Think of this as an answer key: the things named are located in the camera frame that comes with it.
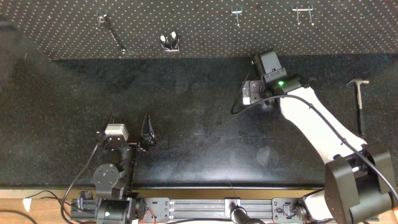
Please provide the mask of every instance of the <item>black tabletop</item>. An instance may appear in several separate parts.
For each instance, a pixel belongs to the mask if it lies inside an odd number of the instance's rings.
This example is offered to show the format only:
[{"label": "black tabletop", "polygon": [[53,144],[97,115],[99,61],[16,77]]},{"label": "black tabletop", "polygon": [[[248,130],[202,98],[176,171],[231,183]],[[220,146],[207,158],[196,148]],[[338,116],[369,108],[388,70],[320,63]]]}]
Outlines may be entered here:
[{"label": "black tabletop", "polygon": [[[137,189],[311,188],[324,182],[320,156],[277,110],[258,106],[230,115],[250,58],[49,61],[21,47],[2,58],[2,188],[66,187],[111,113],[127,126],[130,139],[138,139],[145,113],[151,116],[158,145],[137,155]],[[398,177],[397,55],[279,59],[354,133],[354,87],[346,84],[369,79],[362,91],[366,140],[390,150]],[[93,171],[107,161],[109,154],[98,151],[77,187],[93,187]]]}]

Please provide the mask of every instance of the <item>white arm segment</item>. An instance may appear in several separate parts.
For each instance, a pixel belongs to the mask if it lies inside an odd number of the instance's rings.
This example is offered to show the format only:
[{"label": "white arm segment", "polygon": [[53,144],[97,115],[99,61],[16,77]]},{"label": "white arm segment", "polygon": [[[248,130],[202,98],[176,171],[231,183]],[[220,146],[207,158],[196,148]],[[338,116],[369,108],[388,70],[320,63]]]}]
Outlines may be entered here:
[{"label": "white arm segment", "polygon": [[[295,95],[307,100],[318,109],[321,114],[336,128],[336,130],[358,151],[362,150],[361,145],[366,142],[348,131],[338,120],[321,104],[312,88],[298,88],[290,91],[289,95]],[[281,98],[280,108],[286,119],[299,128],[307,137],[310,143],[318,151],[324,163],[333,160],[333,156],[340,154],[345,157],[352,154],[352,150],[341,144],[341,140],[329,128],[329,126],[300,100],[293,98]]]}]

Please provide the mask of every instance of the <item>black table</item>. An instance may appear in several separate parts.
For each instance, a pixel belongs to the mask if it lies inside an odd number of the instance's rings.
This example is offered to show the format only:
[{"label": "black table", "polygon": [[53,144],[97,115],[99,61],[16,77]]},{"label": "black table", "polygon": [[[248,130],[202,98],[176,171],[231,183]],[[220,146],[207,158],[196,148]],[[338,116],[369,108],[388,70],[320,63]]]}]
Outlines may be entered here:
[{"label": "black table", "polygon": [[[134,187],[314,188],[323,162],[280,113],[258,106],[229,113],[250,58],[49,61],[25,47],[2,54],[0,187],[65,188],[95,145],[111,113],[138,139],[148,112],[158,145],[137,155]],[[320,101],[357,133],[352,78],[363,87],[367,141],[391,151],[398,177],[398,56],[391,54],[279,57]],[[92,188],[99,151],[76,183]]]}]

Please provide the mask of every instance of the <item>hammer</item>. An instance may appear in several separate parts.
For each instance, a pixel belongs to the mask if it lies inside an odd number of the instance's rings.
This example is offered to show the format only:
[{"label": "hammer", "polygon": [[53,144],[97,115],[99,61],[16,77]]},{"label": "hammer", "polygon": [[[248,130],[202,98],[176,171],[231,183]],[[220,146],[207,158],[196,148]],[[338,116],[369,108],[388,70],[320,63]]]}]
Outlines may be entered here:
[{"label": "hammer", "polygon": [[361,96],[361,84],[369,84],[369,80],[363,80],[362,78],[354,78],[353,80],[349,81],[347,85],[350,83],[355,83],[356,85],[356,101],[358,102],[358,131],[361,137],[365,136],[365,125],[364,125],[364,118],[362,112],[362,96]]}]

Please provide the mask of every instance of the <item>wooden floor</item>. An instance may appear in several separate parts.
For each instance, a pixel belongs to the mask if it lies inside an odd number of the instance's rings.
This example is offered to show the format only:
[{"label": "wooden floor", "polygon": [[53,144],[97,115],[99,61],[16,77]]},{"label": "wooden floor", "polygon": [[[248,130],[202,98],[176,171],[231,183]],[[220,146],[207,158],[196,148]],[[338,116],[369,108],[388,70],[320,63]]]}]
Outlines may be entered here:
[{"label": "wooden floor", "polygon": [[[58,197],[62,197],[63,190],[53,190]],[[54,199],[33,199],[30,204],[30,211],[27,212],[22,203],[22,198],[33,195],[38,190],[0,190],[0,210],[16,210],[24,212],[32,217],[38,224],[49,223],[65,223],[60,214],[60,205]],[[79,190],[73,191],[71,197],[76,197]],[[308,191],[301,190],[236,190],[237,197],[253,199],[253,198],[273,198],[273,197],[301,197]],[[145,190],[141,192],[143,197],[170,197],[170,198],[224,198],[234,197],[233,191],[229,190]],[[49,196],[48,194],[38,195],[38,197]],[[379,216],[380,222],[374,223],[391,223],[397,224],[396,218],[392,211],[383,213]],[[31,223],[28,219],[15,214],[0,213],[0,223]]]}]

